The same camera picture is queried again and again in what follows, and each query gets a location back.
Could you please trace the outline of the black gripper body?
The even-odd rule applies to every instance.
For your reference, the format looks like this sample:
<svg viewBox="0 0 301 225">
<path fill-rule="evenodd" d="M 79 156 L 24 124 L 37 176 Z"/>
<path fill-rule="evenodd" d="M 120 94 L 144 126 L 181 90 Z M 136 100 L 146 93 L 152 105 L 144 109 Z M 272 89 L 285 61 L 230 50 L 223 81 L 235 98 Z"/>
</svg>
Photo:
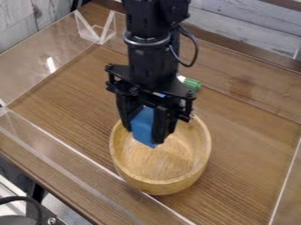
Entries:
<svg viewBox="0 0 301 225">
<path fill-rule="evenodd" d="M 197 92 L 177 77 L 151 88 L 132 82 L 127 65 L 108 64 L 104 71 L 108 73 L 107 90 L 115 96 L 118 93 L 134 96 L 152 109 L 162 105 L 178 114 L 178 120 L 190 121 Z"/>
</svg>

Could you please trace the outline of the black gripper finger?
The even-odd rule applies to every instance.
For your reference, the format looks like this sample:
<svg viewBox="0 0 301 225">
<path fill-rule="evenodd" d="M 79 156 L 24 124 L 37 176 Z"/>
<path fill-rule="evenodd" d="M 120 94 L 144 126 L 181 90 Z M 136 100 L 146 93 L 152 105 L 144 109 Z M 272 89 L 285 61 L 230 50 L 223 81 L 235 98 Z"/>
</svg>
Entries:
<svg viewBox="0 0 301 225">
<path fill-rule="evenodd" d="M 143 105 L 139 99 L 134 96 L 127 96 L 120 93 L 116 94 L 116 106 L 122 119 L 122 125 L 131 131 L 131 121 L 140 112 Z"/>
<path fill-rule="evenodd" d="M 155 144 L 162 144 L 170 134 L 174 133 L 178 114 L 171 109 L 159 105 L 154 109 L 154 122 L 151 126 L 151 140 Z"/>
</svg>

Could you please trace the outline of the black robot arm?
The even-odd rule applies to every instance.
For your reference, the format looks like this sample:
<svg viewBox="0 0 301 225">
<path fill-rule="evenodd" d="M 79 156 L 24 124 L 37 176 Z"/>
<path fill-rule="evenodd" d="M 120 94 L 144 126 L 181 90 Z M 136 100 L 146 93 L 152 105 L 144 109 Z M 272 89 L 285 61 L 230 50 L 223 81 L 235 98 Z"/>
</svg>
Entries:
<svg viewBox="0 0 301 225">
<path fill-rule="evenodd" d="M 122 0 L 122 5 L 128 63 L 104 67 L 107 90 L 115 94 L 128 131 L 142 108 L 152 110 L 150 141 L 162 144 L 177 123 L 190 121 L 197 98 L 197 91 L 178 79 L 179 66 L 194 65 L 179 58 L 179 37 L 195 38 L 181 25 L 190 17 L 190 0 Z"/>
</svg>

